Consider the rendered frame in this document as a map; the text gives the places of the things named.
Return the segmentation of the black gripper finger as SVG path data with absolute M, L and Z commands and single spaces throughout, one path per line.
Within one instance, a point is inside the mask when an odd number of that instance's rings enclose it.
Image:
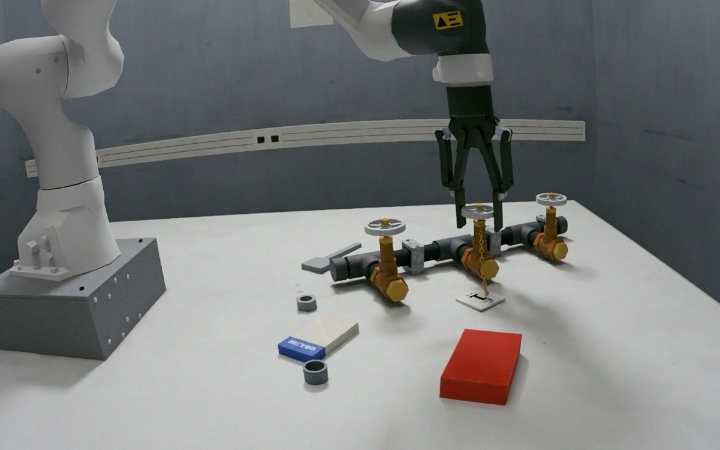
M 438 141 L 440 165 L 442 172 L 442 185 L 448 187 L 451 196 L 455 198 L 456 204 L 456 223 L 457 229 L 462 229 L 466 225 L 466 217 L 462 216 L 462 207 L 465 207 L 465 191 L 464 176 L 466 165 L 468 165 L 468 153 L 471 148 L 464 148 L 468 130 L 462 128 L 458 130 L 457 156 L 453 175 L 453 162 L 451 152 L 451 131 L 448 127 L 436 130 L 436 139 Z
M 508 190 L 514 185 L 513 165 L 511 156 L 511 139 L 513 131 L 496 126 L 496 134 L 500 141 L 500 154 L 502 161 L 502 176 L 498 170 L 496 157 L 493 152 L 493 145 L 490 142 L 485 145 L 482 131 L 478 128 L 472 130 L 478 150 L 481 152 L 486 169 L 492 184 L 492 212 L 494 213 L 494 232 L 498 233 L 503 228 L 503 202 L 508 196 Z

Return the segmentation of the red rectangular block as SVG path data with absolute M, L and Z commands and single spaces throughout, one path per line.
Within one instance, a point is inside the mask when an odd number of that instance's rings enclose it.
M 440 377 L 439 397 L 506 406 L 522 334 L 464 329 Z

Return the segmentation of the grey hex nut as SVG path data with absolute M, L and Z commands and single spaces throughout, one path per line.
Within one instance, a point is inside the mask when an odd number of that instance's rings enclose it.
M 314 294 L 302 294 L 296 298 L 298 311 L 312 311 L 317 309 L 317 302 Z

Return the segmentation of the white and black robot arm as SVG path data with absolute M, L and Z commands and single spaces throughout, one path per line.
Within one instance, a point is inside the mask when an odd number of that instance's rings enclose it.
M 42 0 L 46 22 L 60 35 L 0 44 L 0 107 L 26 132 L 40 184 L 37 213 L 18 236 L 13 276 L 60 281 L 121 254 L 93 134 L 61 103 L 112 88 L 122 75 L 124 55 L 109 33 L 116 1 Z M 460 88 L 494 80 L 481 0 L 313 1 L 369 59 L 437 53 L 434 81 Z

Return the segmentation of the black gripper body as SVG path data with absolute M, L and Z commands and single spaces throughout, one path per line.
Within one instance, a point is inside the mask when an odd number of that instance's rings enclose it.
M 496 133 L 491 85 L 487 86 L 446 86 L 451 122 L 449 130 L 458 141 L 458 130 L 467 130 L 464 148 L 477 148 L 473 130 L 478 128 L 487 146 Z M 460 118 L 460 119 L 458 119 Z M 470 119 L 472 118 L 472 119 Z

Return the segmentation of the grey hollow cylinder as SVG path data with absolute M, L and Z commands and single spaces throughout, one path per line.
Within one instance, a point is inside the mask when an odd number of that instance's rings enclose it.
M 302 366 L 304 381 L 318 386 L 328 381 L 328 364 L 324 361 L 308 361 Z M 322 370 L 321 370 L 322 369 Z

